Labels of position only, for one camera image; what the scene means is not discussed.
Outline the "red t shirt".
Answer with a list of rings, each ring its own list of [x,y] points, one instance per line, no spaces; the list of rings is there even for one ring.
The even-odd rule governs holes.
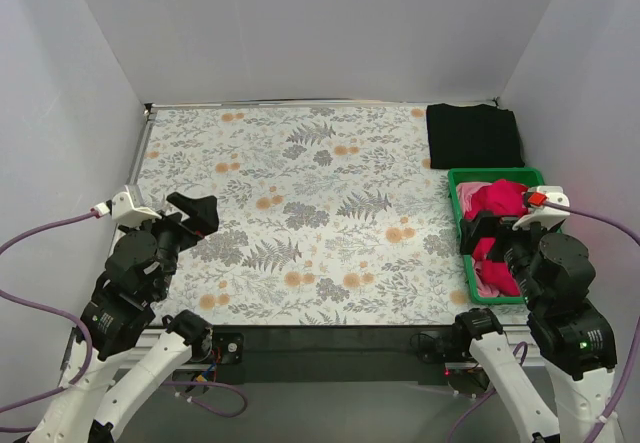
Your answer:
[[[465,218],[473,220],[481,211],[490,211],[497,216],[522,217],[527,213],[522,203],[526,189],[525,185],[504,179],[485,185],[472,194]],[[482,298],[519,297],[520,291],[506,264],[488,258],[494,242],[494,238],[483,238],[472,253],[478,293]]]

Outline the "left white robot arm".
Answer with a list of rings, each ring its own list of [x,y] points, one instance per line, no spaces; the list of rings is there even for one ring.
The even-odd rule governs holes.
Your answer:
[[[217,232],[215,196],[166,198],[175,212],[156,212],[127,187],[95,205],[122,235],[107,258],[80,325],[67,346],[61,392],[26,442],[114,442],[140,406],[179,366],[208,356],[213,328],[184,310],[163,320],[157,342],[125,376],[113,378],[153,322],[153,304],[167,298],[181,252]]]

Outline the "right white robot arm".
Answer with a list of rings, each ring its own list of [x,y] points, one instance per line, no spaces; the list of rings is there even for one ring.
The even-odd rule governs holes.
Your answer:
[[[612,442],[603,416],[617,364],[607,320],[587,298],[596,272],[578,239],[513,216],[480,212],[460,221],[460,252],[471,254],[483,238],[490,257],[506,263],[529,311],[527,326],[551,378],[556,408],[549,409],[513,355],[506,333],[489,309],[456,316],[453,335],[489,377],[522,442]]]

